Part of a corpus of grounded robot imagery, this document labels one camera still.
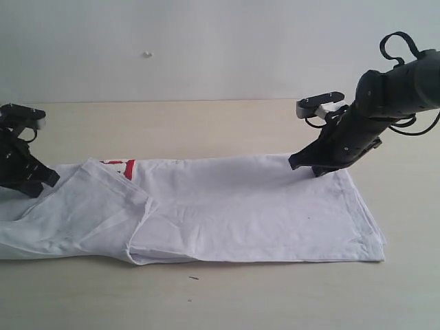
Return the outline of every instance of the white wall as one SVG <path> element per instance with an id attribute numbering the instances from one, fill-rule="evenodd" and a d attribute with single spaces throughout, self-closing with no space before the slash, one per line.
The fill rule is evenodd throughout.
<path id="1" fill-rule="evenodd" d="M 395 30 L 440 48 L 436 0 L 0 0 L 0 102 L 352 96 Z M 390 48 L 404 52 L 403 43 Z M 153 52 L 150 59 L 142 52 Z"/>

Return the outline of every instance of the white t-shirt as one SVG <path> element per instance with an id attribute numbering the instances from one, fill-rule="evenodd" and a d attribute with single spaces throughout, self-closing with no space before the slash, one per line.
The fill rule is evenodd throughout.
<path id="1" fill-rule="evenodd" d="M 0 189 L 0 259 L 383 261 L 348 172 L 315 178 L 288 157 L 53 166 L 61 179 L 38 199 Z"/>

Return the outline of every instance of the red logo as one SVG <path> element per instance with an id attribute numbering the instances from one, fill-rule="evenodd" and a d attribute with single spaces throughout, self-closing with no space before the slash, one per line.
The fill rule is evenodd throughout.
<path id="1" fill-rule="evenodd" d="M 127 161 L 123 160 L 109 160 L 101 162 L 103 164 L 108 164 L 116 172 L 123 174 L 128 180 L 133 179 L 133 168 L 135 166 L 135 160 L 130 159 Z"/>

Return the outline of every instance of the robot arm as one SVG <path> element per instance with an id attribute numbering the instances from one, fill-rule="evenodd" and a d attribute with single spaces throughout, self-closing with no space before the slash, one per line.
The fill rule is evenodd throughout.
<path id="1" fill-rule="evenodd" d="M 45 125 L 45 116 L 44 111 L 17 104 L 0 107 L 0 187 L 35 198 L 43 191 L 43 184 L 55 186 L 58 173 L 39 162 L 29 150 L 29 143 Z M 34 139 L 19 138 L 26 128 L 34 131 Z"/>
<path id="2" fill-rule="evenodd" d="M 400 36 L 408 44 L 416 60 L 410 63 L 389 56 L 385 44 L 391 36 Z M 440 120 L 440 112 L 426 130 L 407 133 L 396 127 L 409 127 L 416 113 L 440 108 L 440 52 L 428 49 L 420 52 L 409 35 L 395 32 L 380 43 L 382 55 L 398 64 L 386 73 L 367 71 L 360 79 L 355 100 L 344 103 L 344 95 L 332 92 L 305 98 L 297 102 L 297 116 L 321 128 L 317 140 L 289 158 L 294 170 L 311 166 L 315 176 L 346 168 L 358 161 L 382 141 L 379 135 L 387 128 L 404 135 L 422 135 Z M 322 126 L 312 125 L 308 118 L 325 120 Z"/>

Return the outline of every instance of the small speck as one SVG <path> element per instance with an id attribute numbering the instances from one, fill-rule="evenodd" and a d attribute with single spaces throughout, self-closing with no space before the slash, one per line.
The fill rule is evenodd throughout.
<path id="1" fill-rule="evenodd" d="M 143 52 L 143 53 L 142 53 L 142 56 L 143 56 L 144 58 L 150 58 L 150 57 L 153 57 L 153 53 L 151 53 L 151 52 Z"/>

